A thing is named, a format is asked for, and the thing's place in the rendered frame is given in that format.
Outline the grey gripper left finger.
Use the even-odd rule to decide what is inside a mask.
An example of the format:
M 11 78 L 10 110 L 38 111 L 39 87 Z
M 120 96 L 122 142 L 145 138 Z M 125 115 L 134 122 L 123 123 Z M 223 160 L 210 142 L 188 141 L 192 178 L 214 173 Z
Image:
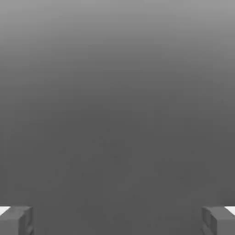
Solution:
M 34 235 L 34 208 L 0 206 L 0 235 Z

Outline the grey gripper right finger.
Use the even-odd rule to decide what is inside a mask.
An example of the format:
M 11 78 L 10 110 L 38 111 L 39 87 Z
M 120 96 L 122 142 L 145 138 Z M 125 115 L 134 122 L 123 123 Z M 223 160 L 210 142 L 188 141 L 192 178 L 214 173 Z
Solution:
M 235 206 L 203 207 L 202 235 L 235 235 Z

